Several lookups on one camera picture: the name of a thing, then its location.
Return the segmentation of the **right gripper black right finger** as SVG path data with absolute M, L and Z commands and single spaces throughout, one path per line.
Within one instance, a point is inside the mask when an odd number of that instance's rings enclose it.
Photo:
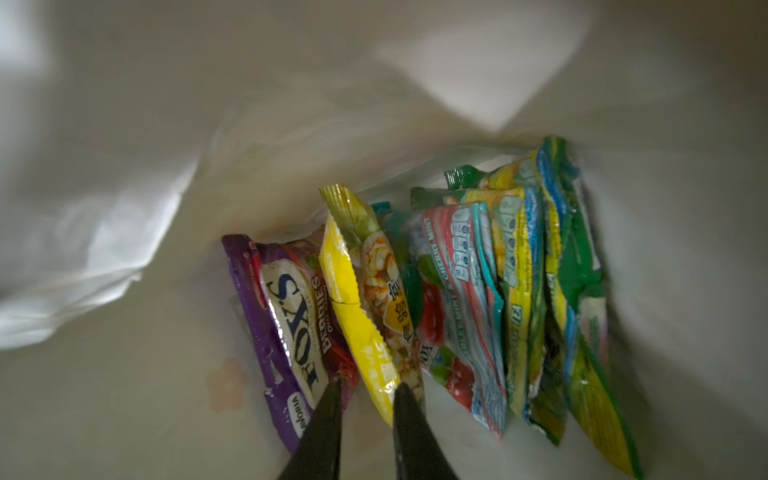
M 458 480 L 406 383 L 395 391 L 393 439 L 397 480 Z

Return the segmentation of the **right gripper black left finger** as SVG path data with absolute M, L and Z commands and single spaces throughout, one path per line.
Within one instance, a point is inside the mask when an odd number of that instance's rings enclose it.
M 339 479 L 342 413 L 341 385 L 333 380 L 279 480 Z

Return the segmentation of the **white paper gift bag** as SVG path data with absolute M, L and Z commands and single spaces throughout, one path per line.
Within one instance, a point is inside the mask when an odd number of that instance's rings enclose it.
M 648 479 L 767 475 L 763 1 L 5 1 L 1 475 L 274 479 L 220 244 L 564 137 Z

